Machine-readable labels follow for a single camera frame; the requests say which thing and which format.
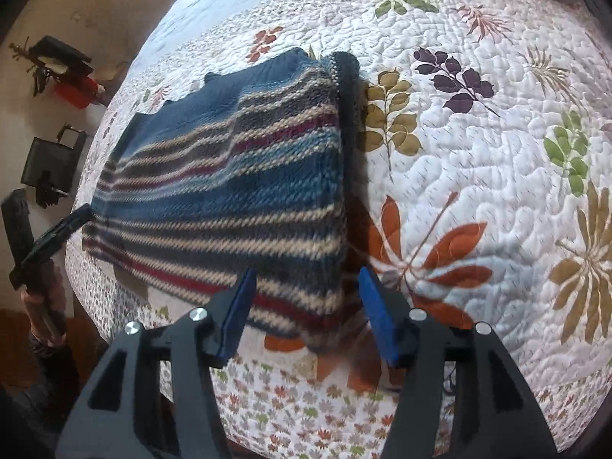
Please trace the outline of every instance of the person's arm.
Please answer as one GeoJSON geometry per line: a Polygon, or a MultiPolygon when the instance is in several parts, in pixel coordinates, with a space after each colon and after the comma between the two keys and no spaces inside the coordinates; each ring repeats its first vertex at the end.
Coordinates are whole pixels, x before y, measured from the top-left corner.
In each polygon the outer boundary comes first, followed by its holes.
{"type": "MultiPolygon", "coordinates": [[[[57,267],[53,268],[51,279],[46,283],[50,285],[48,305],[54,311],[53,317],[63,316],[66,300],[57,267]]],[[[65,335],[52,340],[39,315],[43,297],[24,291],[21,300],[30,318],[30,348],[39,367],[40,380],[13,399],[27,420],[42,420],[59,432],[79,394],[77,368],[72,351],[65,344],[65,335]]]]}

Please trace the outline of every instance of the bed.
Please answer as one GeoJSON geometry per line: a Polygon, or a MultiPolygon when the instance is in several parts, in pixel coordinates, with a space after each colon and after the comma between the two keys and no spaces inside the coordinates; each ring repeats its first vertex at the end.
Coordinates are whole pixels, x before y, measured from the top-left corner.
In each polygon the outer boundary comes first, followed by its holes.
{"type": "MultiPolygon", "coordinates": [[[[368,82],[350,257],[441,321],[490,323],[568,448],[612,387],[612,65],[582,0],[178,0],[110,104],[75,206],[134,113],[293,47],[349,51],[368,82]]],[[[80,233],[66,268],[107,340],[192,307],[91,258],[80,233]]],[[[213,372],[228,437],[266,457],[376,459],[402,375],[367,328],[344,342],[317,355],[247,327],[213,372]]],[[[436,454],[452,415],[448,396],[436,454]]]]}

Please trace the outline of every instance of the folded sweater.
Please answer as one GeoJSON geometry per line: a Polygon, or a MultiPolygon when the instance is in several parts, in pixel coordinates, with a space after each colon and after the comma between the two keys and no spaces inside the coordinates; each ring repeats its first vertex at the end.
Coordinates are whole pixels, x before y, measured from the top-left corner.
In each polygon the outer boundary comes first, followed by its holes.
{"type": "Polygon", "coordinates": [[[325,348],[357,310],[342,290],[345,173],[359,64],[292,49],[137,114],[97,183],[83,248],[197,305],[247,267],[249,323],[325,348]]]}

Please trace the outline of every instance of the red object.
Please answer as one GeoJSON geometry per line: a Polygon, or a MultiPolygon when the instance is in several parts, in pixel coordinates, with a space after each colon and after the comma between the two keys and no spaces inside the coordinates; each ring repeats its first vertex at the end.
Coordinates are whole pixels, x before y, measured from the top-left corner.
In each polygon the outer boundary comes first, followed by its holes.
{"type": "Polygon", "coordinates": [[[69,82],[59,82],[55,85],[56,93],[77,109],[84,109],[96,100],[98,85],[88,77],[69,78],[69,82]]]}

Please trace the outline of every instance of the silver screw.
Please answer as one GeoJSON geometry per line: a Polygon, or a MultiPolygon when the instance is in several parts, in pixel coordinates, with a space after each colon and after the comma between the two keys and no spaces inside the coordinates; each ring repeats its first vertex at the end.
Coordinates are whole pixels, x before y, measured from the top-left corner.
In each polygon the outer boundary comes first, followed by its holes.
{"type": "Polygon", "coordinates": [[[140,328],[142,328],[142,326],[140,326],[140,323],[138,321],[130,321],[128,324],[125,325],[125,332],[128,335],[135,335],[140,331],[140,328]]]}
{"type": "Polygon", "coordinates": [[[479,335],[490,335],[492,331],[493,329],[488,323],[482,321],[476,323],[476,333],[479,335]]]}
{"type": "Polygon", "coordinates": [[[410,317],[410,319],[413,321],[424,321],[427,319],[427,312],[425,312],[423,309],[412,309],[408,313],[408,317],[410,317]]]}
{"type": "Polygon", "coordinates": [[[207,315],[208,311],[202,307],[195,308],[189,312],[189,317],[195,322],[202,321],[202,319],[205,319],[207,315]]]}

